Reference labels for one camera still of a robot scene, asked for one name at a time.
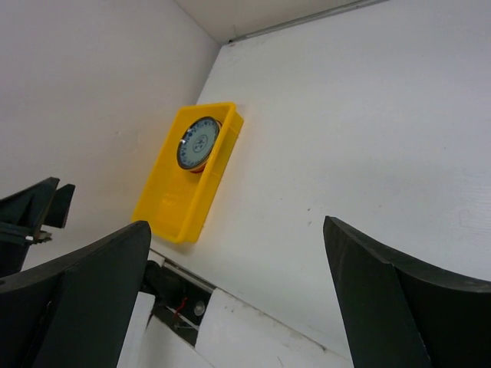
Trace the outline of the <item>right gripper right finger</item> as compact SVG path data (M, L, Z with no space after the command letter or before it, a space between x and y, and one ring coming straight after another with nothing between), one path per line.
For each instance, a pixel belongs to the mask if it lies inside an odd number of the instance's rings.
M386 246L342 220L325 251L356 367L488 367L490 283Z

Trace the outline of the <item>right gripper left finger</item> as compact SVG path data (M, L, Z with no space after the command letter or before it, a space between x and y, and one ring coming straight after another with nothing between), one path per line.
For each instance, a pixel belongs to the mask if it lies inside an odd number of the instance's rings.
M115 367L150 249L134 222L1 279L3 367Z

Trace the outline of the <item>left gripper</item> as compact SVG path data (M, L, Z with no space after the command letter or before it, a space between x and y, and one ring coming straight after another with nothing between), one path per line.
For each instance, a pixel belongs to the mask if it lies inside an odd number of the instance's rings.
M49 177L1 200L1 276L18 273L32 245L49 242L44 225L64 228L75 185Z

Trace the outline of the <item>orange plate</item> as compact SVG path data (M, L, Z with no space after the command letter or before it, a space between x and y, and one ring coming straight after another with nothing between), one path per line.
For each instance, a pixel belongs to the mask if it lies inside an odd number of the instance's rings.
M201 173L206 168L206 164L202 164L190 170L191 173Z

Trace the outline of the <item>blue white porcelain plate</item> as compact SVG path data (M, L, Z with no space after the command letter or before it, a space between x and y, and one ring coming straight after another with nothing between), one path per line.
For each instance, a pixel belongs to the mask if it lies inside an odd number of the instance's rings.
M218 139L222 124L213 117L201 117L181 137L176 159L178 166L190 172L207 161Z

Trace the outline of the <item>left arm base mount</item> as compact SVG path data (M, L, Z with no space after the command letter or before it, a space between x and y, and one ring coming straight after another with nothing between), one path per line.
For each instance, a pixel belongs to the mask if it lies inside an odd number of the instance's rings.
M195 346L216 286L150 250L140 290L155 301L150 312L178 337Z

